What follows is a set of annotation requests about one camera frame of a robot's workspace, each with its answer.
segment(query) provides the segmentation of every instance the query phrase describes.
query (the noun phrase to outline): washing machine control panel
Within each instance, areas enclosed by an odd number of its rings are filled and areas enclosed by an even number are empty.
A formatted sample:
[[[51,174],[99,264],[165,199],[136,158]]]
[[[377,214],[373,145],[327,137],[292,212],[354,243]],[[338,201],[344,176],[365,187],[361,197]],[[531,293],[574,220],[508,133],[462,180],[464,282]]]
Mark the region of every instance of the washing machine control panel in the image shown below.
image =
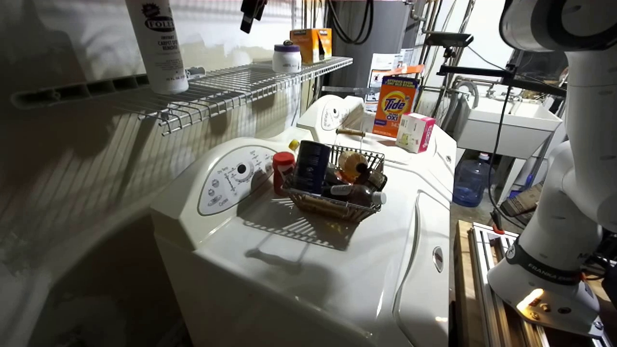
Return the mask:
[[[252,185],[267,178],[275,151],[240,147],[225,154],[211,170],[200,197],[200,214],[221,214],[250,195]]]

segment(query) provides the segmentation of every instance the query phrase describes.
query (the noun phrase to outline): metal shelf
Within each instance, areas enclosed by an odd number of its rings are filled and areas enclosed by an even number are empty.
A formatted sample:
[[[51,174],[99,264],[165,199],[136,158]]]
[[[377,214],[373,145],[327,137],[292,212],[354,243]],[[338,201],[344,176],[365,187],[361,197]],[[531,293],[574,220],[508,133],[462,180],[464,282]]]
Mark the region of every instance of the metal shelf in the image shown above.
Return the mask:
[[[157,118],[163,133],[173,135],[242,104],[267,99],[292,85],[323,77],[352,64],[352,58],[334,56],[327,62],[304,66],[300,74],[292,75],[275,74],[271,62],[217,72],[190,70],[190,91],[173,97],[163,110],[142,114],[142,120]]]

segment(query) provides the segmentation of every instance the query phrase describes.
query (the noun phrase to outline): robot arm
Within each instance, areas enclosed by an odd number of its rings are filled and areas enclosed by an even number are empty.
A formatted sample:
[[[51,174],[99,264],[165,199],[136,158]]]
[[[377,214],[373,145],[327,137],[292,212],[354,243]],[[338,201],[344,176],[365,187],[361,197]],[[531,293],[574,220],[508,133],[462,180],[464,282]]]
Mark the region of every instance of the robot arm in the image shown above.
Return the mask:
[[[602,228],[617,232],[617,12],[614,0],[506,0],[502,37],[520,50],[566,50],[570,143],[550,170],[518,247],[489,276],[512,307],[545,326],[591,334],[599,299],[581,282]]]

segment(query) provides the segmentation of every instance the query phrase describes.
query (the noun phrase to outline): washing machine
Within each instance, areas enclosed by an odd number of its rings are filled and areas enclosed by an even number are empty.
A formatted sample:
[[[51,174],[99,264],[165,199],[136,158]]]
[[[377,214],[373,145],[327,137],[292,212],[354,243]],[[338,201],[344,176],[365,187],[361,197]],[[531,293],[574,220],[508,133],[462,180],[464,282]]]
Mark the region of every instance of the washing machine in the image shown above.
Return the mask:
[[[456,141],[437,128],[429,151],[412,154],[336,133],[363,124],[360,114],[325,97],[275,139],[213,149],[155,201],[157,243],[196,345],[448,345]],[[387,203],[344,226],[346,249],[321,237],[340,224],[273,193],[273,154],[292,139],[387,154]]]

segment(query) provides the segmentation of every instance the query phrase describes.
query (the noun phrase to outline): water bottle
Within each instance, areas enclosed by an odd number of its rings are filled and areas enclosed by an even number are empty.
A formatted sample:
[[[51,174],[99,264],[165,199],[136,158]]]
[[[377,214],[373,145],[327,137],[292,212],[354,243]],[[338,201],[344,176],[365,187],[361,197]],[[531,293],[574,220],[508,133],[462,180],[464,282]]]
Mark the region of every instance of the water bottle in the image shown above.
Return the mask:
[[[464,160],[456,174],[454,201],[462,207],[479,207],[489,187],[489,178],[489,154],[483,153],[479,160]]]

